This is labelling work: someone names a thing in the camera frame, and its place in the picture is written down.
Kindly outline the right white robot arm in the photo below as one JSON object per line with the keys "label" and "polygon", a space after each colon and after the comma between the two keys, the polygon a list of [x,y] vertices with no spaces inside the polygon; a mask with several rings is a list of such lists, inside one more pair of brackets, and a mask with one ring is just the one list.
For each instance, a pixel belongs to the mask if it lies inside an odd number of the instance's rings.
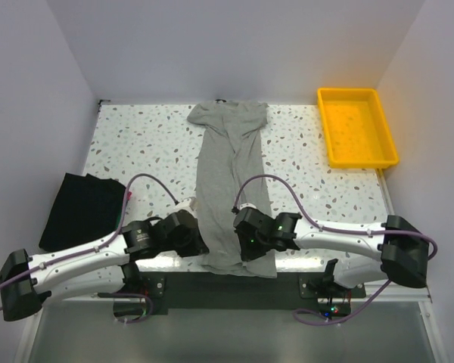
{"label": "right white robot arm", "polygon": [[430,252],[434,246],[404,218],[388,216],[382,223],[351,224],[310,221],[299,213],[275,218],[246,205],[237,211],[233,228],[241,258],[251,262],[275,250],[334,250],[349,253],[342,261],[326,262],[309,286],[338,297],[360,284],[389,280],[402,287],[427,286]]}

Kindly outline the grey t shirt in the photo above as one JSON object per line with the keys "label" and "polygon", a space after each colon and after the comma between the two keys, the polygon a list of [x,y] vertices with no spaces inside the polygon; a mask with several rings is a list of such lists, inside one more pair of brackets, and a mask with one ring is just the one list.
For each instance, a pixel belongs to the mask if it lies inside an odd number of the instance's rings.
{"label": "grey t shirt", "polygon": [[264,172],[261,129],[267,125],[267,104],[257,101],[205,101],[197,104],[187,121],[204,127],[197,159],[197,220],[209,249],[203,267],[218,275],[275,278],[275,256],[267,253],[252,262],[241,259],[232,207],[235,199],[251,202],[271,213],[266,182],[250,177]]}

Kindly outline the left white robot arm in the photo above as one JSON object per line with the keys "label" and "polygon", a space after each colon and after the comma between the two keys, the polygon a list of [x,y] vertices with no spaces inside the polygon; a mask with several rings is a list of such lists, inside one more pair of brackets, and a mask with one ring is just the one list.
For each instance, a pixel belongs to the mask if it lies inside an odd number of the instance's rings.
{"label": "left white robot arm", "polygon": [[0,271],[0,312],[5,321],[19,321],[70,297],[144,293],[148,285],[137,261],[169,251],[182,258],[209,251],[197,219],[185,209],[130,222],[119,232],[55,253],[14,251]]}

